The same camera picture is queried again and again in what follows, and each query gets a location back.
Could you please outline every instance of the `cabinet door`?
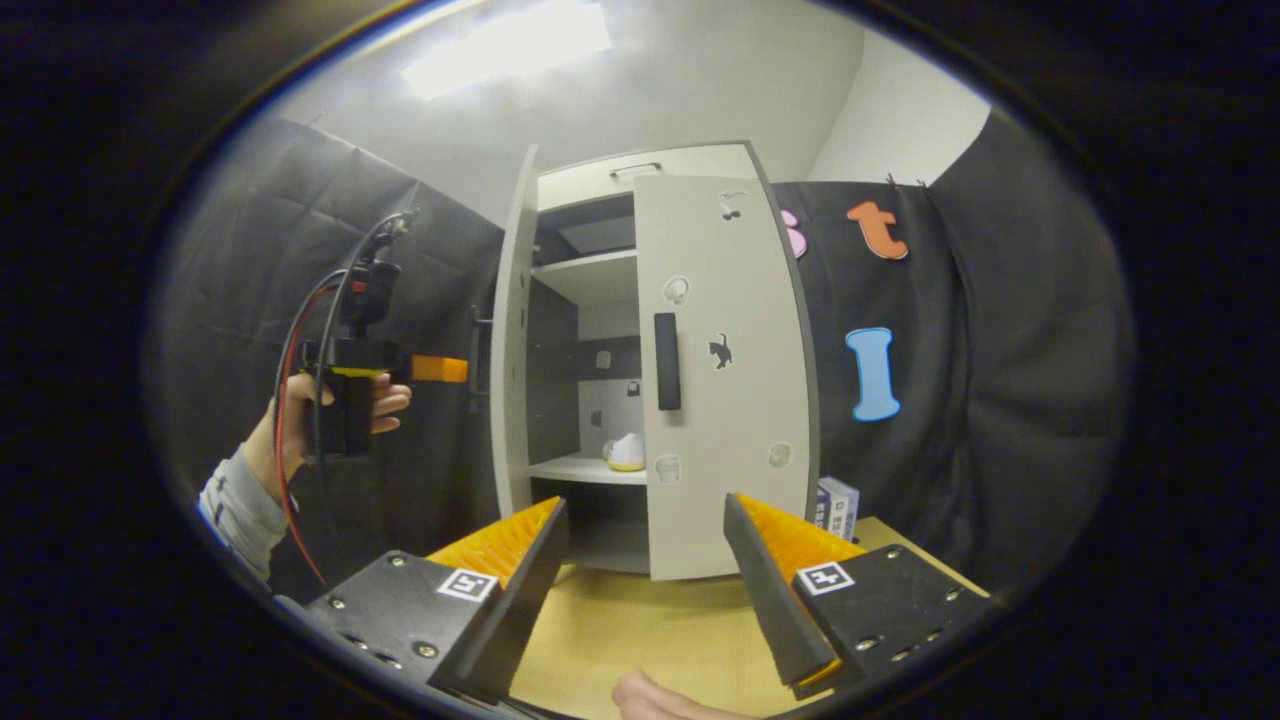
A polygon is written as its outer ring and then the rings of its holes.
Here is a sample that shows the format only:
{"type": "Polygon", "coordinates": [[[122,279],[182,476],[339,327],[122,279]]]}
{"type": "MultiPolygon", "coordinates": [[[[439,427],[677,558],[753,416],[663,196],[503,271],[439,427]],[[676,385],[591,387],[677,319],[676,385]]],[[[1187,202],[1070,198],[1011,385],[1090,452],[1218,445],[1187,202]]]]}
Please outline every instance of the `cabinet door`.
{"type": "Polygon", "coordinates": [[[493,425],[493,475],[503,518],[531,503],[529,489],[529,425],[525,416],[529,283],[538,231],[538,176],[529,149],[507,215],[493,301],[493,343],[489,355],[489,416],[493,425]]]}
{"type": "Polygon", "coordinates": [[[797,516],[809,501],[812,354],[794,258],[760,181],[637,178],[635,208],[650,574],[733,574],[726,493],[797,516]]]}

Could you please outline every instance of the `white cabinet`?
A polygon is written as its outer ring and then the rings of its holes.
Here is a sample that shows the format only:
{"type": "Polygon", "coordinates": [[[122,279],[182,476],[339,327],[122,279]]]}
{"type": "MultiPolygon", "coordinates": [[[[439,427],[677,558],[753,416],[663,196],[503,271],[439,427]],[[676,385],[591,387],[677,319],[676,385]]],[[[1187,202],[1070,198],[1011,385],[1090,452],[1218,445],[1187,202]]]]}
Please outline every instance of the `white cabinet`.
{"type": "Polygon", "coordinates": [[[499,509],[564,496],[571,561],[733,574],[724,495],[808,518],[817,484],[808,313],[759,163],[728,142],[534,164],[531,150],[494,309],[499,509]],[[644,470],[600,455],[627,432],[644,470]]]}

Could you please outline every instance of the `black door handle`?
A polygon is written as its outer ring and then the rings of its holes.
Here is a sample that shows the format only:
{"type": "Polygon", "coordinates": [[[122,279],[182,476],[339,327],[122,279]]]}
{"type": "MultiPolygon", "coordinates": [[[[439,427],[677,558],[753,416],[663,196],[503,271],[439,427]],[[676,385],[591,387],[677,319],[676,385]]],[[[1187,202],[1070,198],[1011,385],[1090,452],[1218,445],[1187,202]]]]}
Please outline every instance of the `black door handle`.
{"type": "Polygon", "coordinates": [[[489,389],[480,389],[480,333],[485,327],[490,331],[493,329],[493,319],[479,318],[475,305],[467,309],[467,319],[471,324],[471,342],[467,352],[467,389],[471,391],[471,395],[485,397],[489,395],[489,389]]]}
{"type": "Polygon", "coordinates": [[[680,347],[676,345],[676,314],[653,316],[654,348],[658,355],[658,410],[680,410],[680,347]]]}

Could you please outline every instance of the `person's arm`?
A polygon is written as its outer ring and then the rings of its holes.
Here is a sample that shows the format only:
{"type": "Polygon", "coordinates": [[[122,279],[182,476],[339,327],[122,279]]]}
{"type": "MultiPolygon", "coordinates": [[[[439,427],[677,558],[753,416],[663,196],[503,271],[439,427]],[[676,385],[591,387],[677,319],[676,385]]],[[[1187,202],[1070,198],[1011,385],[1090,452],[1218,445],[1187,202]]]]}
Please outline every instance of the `person's arm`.
{"type": "Polygon", "coordinates": [[[244,445],[223,460],[200,493],[200,514],[230,551],[262,582],[271,548],[284,539],[284,510],[244,459],[244,445]]]}
{"type": "MultiPolygon", "coordinates": [[[[406,386],[393,386],[390,375],[374,379],[372,432],[384,433],[399,427],[398,418],[384,418],[388,413],[408,406],[412,392],[406,386]]],[[[284,393],[284,432],[282,459],[285,482],[292,480],[302,466],[306,446],[303,430],[305,401],[315,397],[315,382],[310,375],[293,375],[284,393]]],[[[321,402],[333,402],[325,388],[321,402]]],[[[280,486],[275,475],[275,454],[271,423],[275,419],[274,401],[257,427],[229,460],[214,470],[200,493],[200,514],[219,539],[262,582],[270,577],[271,550],[284,539],[287,529],[282,507],[280,486]]]]}

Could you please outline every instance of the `orange gripper pad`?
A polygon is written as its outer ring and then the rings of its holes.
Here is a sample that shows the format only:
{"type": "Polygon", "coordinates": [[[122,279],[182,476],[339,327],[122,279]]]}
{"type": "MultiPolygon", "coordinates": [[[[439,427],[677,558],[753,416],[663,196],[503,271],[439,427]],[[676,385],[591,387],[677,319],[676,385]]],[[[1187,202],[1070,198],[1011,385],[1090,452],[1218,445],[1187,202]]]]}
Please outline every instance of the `orange gripper pad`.
{"type": "Polygon", "coordinates": [[[451,568],[497,575],[506,588],[559,502],[559,497],[544,500],[449,543],[426,559],[451,568]]]}
{"type": "Polygon", "coordinates": [[[760,533],[764,547],[769,550],[769,556],[773,557],[773,562],[782,573],[787,587],[791,587],[796,570],[801,568],[813,568],[823,562],[841,562],[867,552],[845,538],[805,523],[790,512],[751,500],[742,493],[735,495],[748,516],[751,518],[755,530],[760,533]]]}

